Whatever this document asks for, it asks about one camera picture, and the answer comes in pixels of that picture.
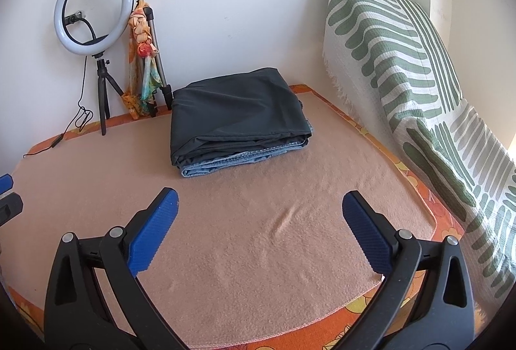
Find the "green striped white cushion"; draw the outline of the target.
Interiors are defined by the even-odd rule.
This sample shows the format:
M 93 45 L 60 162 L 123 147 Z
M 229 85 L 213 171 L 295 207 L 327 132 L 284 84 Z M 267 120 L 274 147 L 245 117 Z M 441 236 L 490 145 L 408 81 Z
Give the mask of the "green striped white cushion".
M 430 17 L 410 0 L 329 0 L 323 57 L 347 111 L 459 221 L 476 300 L 495 312 L 515 283 L 515 163 Z

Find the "dark grey pants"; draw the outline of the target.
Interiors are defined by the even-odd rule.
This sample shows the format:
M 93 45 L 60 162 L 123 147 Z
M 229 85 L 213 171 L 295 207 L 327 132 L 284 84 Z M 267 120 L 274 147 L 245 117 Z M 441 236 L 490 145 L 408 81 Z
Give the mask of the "dark grey pants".
M 302 103 L 275 68 L 217 76 L 174 92 L 171 162 L 199 163 L 309 135 Z

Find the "folded grey tripod stand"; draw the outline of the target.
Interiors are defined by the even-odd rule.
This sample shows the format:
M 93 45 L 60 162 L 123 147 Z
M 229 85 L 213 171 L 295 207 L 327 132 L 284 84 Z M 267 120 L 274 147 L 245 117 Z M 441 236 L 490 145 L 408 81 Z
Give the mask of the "folded grey tripod stand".
M 158 49 L 153 9 L 150 6 L 144 7 L 144 13 L 145 13 L 148 25 L 150 27 L 150 35 L 152 37 L 152 42 L 155 45 L 156 49 Z M 163 69 L 163 63 L 162 63 L 159 51 L 156 52 L 155 60 L 156 60 L 156 69 L 161 78 L 160 90 L 162 91 L 167 110 L 171 111 L 172 110 L 172 101 L 173 101 L 173 92 L 172 92 L 171 85 L 168 84 L 166 81 L 166 76 L 165 76 L 165 72 Z

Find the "orange floral scarf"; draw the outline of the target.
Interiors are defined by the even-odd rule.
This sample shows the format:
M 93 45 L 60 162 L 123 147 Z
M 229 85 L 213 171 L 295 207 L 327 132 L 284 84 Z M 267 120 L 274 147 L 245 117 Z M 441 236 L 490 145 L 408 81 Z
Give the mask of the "orange floral scarf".
M 162 86 L 162 78 L 156 66 L 158 49 L 150 31 L 145 7 L 149 7 L 149 4 L 138 0 L 128 19 L 129 82 L 122 100 L 129 115 L 135 120 L 150 116 L 156 91 Z

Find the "light blue folded jeans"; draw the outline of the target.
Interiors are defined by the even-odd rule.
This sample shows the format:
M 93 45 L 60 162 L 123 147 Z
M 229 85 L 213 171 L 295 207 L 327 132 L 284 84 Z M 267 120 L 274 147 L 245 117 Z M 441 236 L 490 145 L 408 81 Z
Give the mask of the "light blue folded jeans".
M 178 166 L 180 175 L 184 178 L 209 175 L 222 169 L 233 166 L 242 166 L 262 162 L 289 152 L 303 149 L 309 144 L 309 138 L 313 134 L 313 126 L 306 120 L 309 127 L 309 135 L 299 140 L 281 140 L 280 145 L 262 147 L 257 151 L 244 151 L 231 154 L 228 157 L 201 160 L 199 163 L 181 164 Z

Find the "black mini tripod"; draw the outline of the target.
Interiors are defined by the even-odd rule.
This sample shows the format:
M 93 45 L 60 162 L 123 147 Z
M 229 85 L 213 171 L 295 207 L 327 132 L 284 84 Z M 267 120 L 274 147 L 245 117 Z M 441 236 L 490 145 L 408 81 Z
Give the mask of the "black mini tripod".
M 94 55 L 97 66 L 97 91 L 99 101 L 100 125 L 102 136 L 107 134 L 107 121 L 111 118 L 108 102 L 108 85 L 110 85 L 119 97 L 123 96 L 123 90 L 108 72 L 109 61 L 103 58 L 103 53 Z

